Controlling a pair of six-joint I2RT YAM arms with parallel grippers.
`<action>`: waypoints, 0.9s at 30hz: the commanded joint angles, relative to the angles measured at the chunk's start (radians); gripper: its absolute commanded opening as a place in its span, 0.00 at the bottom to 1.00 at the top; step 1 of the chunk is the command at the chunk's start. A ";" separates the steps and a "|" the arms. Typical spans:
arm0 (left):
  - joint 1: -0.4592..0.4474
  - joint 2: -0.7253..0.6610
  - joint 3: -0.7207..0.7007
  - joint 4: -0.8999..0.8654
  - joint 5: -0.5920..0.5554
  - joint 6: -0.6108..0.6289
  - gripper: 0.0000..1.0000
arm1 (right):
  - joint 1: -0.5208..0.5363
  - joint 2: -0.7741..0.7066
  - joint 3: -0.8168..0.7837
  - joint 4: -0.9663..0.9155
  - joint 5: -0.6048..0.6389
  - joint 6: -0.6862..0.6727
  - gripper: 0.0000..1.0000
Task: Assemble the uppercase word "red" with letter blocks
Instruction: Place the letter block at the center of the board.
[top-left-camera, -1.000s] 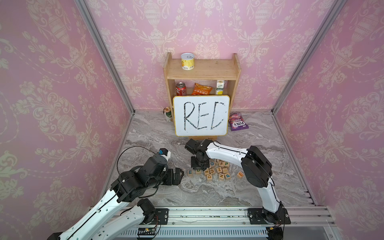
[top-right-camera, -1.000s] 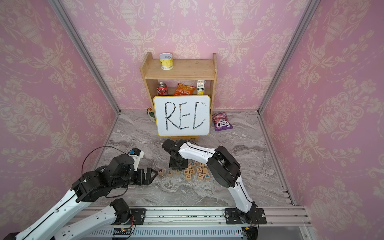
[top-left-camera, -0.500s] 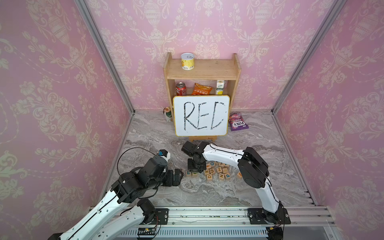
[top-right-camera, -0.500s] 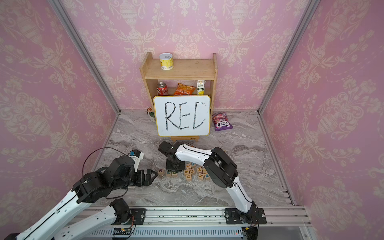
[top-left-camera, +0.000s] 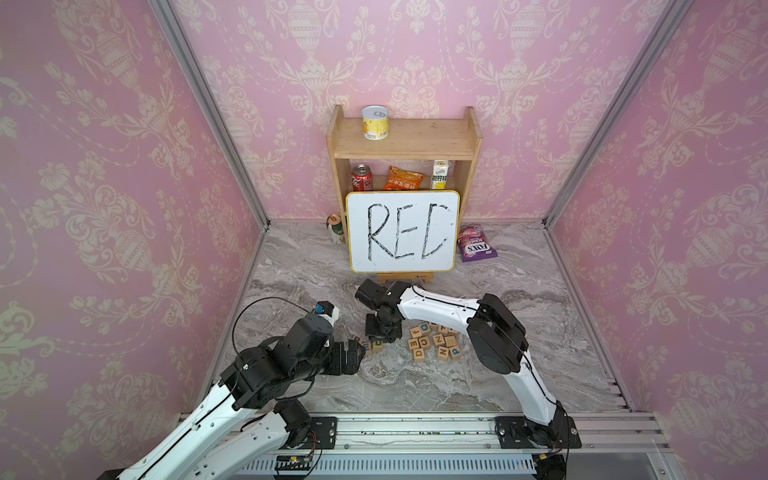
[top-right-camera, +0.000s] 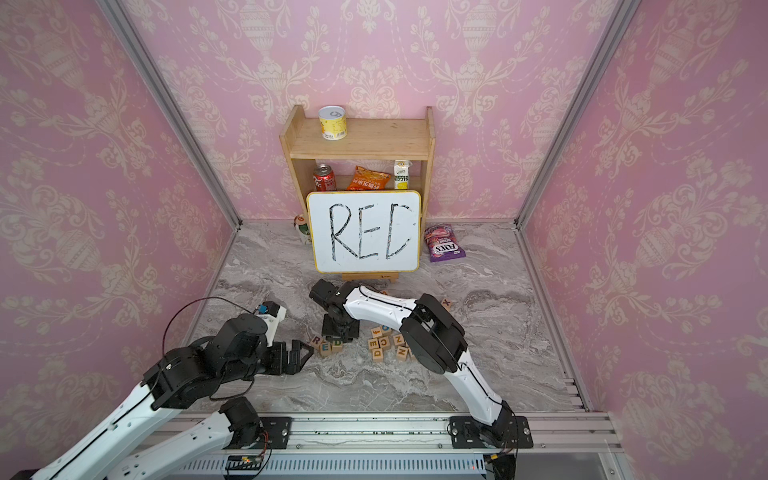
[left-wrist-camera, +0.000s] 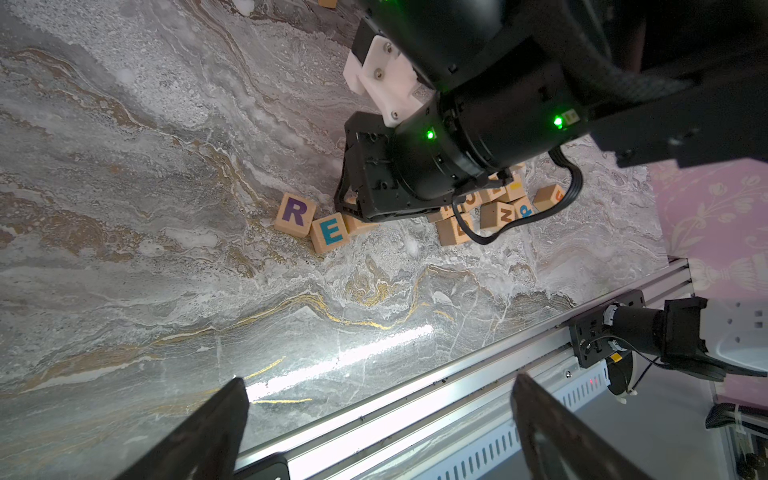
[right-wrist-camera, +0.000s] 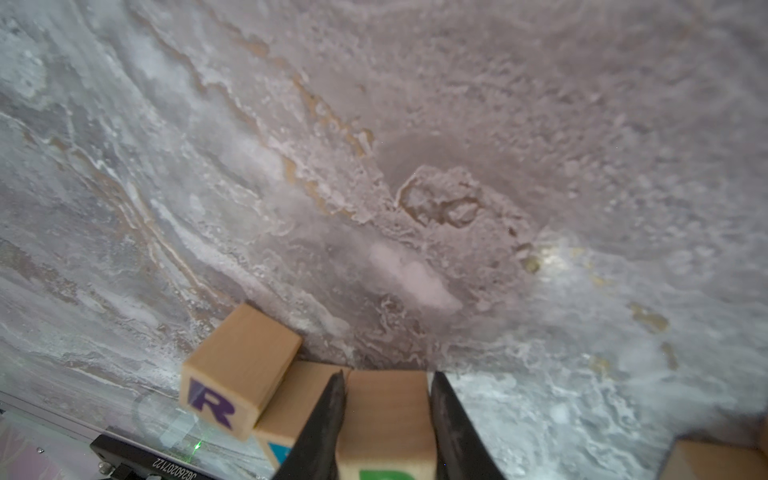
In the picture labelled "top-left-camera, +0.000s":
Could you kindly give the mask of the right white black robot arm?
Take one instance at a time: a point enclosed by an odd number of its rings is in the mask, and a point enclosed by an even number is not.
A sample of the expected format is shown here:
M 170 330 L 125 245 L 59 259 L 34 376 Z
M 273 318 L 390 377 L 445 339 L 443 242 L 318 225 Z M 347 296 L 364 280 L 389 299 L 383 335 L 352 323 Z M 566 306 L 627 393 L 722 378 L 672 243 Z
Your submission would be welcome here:
M 499 297 L 458 298 L 408 281 L 385 286 L 366 280 L 355 298 L 370 310 L 365 331 L 371 341 L 401 338 L 404 321 L 433 323 L 466 335 L 480 363 L 504 378 L 522 407 L 512 424 L 500 424 L 508 435 L 517 433 L 530 445 L 551 450 L 581 446 L 575 423 L 532 362 L 525 327 Z

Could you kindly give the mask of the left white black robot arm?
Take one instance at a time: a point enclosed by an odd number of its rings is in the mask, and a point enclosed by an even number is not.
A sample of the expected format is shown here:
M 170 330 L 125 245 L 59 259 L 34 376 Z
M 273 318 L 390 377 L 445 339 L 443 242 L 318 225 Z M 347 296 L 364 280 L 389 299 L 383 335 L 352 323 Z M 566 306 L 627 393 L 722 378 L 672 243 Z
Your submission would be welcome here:
M 104 479 L 227 479 L 250 460 L 288 447 L 314 448 L 312 418 L 300 381 L 354 375 L 365 356 L 358 341 L 337 342 L 337 311 L 319 309 L 284 336 L 241 351 L 200 405 L 142 459 Z

